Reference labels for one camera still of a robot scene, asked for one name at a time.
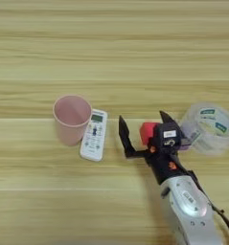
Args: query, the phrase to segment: pink cup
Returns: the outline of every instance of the pink cup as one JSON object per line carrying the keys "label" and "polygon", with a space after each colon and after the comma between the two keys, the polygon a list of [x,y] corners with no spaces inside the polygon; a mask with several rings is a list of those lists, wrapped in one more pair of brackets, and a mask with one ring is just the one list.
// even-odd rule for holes
{"label": "pink cup", "polygon": [[59,139],[65,145],[76,145],[92,116],[89,102],[80,96],[64,96],[56,101],[53,113]]}

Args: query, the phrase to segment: robotic arm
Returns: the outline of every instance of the robotic arm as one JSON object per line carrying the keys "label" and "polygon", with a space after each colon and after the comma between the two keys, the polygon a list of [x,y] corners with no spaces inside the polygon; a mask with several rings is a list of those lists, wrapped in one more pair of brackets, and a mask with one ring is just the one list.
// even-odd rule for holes
{"label": "robotic arm", "polygon": [[162,111],[160,114],[163,123],[152,125],[152,135],[145,140],[148,149],[141,151],[136,151],[132,146],[126,122],[120,116],[119,135],[126,157],[145,158],[151,167],[160,186],[164,212],[178,245],[222,245],[213,211],[223,218],[228,228],[229,220],[209,200],[195,174],[181,165],[178,150],[189,142],[168,114]]}

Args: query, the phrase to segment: wooden table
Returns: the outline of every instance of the wooden table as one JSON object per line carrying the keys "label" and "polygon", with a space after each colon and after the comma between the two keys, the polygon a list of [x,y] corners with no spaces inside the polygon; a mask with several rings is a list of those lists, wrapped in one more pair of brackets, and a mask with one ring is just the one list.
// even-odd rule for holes
{"label": "wooden table", "polygon": [[[100,163],[57,140],[52,105],[69,93],[109,113]],[[0,245],[171,245],[158,186],[125,159],[117,119],[141,147],[144,120],[204,100],[229,110],[229,1],[0,0]],[[229,151],[181,160],[229,216]]]}

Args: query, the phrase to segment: white remote control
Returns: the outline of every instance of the white remote control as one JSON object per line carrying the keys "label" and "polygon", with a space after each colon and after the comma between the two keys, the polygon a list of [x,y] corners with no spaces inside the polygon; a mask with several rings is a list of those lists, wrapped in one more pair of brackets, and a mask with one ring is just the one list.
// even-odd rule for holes
{"label": "white remote control", "polygon": [[106,124],[107,113],[94,109],[81,142],[81,157],[95,162],[99,162],[103,158]]}

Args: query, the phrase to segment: clear tape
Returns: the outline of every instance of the clear tape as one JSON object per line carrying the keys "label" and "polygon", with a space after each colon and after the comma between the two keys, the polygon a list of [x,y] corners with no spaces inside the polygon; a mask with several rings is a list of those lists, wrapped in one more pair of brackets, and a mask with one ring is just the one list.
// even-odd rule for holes
{"label": "clear tape", "polygon": [[208,102],[193,104],[180,126],[200,153],[219,155],[229,148],[229,112],[220,106]]}

